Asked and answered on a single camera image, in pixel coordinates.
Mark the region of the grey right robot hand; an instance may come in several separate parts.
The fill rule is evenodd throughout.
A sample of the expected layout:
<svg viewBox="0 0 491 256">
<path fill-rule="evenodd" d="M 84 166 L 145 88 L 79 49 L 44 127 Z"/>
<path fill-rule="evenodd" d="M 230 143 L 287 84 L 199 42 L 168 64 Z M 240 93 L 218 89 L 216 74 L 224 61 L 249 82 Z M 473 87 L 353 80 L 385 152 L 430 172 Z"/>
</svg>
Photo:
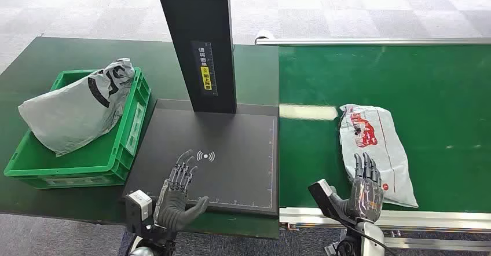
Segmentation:
<svg viewBox="0 0 491 256">
<path fill-rule="evenodd" d="M 350 197 L 342 199 L 331 186 L 329 199 L 336 211 L 334 219 L 353 224 L 361 220 L 374 223 L 380 217 L 384 198 L 380 171 L 366 152 L 355 153 L 354 158 L 355 176 L 351 179 Z"/>
</svg>

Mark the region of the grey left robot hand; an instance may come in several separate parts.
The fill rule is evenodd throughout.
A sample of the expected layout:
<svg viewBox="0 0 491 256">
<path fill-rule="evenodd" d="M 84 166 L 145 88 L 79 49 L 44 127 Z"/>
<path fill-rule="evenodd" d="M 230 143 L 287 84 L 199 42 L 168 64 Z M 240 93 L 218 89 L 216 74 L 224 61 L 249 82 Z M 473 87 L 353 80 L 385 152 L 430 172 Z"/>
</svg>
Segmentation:
<svg viewBox="0 0 491 256">
<path fill-rule="evenodd" d="M 206 211 L 209 204 L 207 196 L 201 197 L 191 208 L 186 208 L 188 186 L 196 169 L 193 150 L 179 156 L 161 187 L 153 214 L 154 224 L 168 231 L 178 232 Z"/>
</svg>

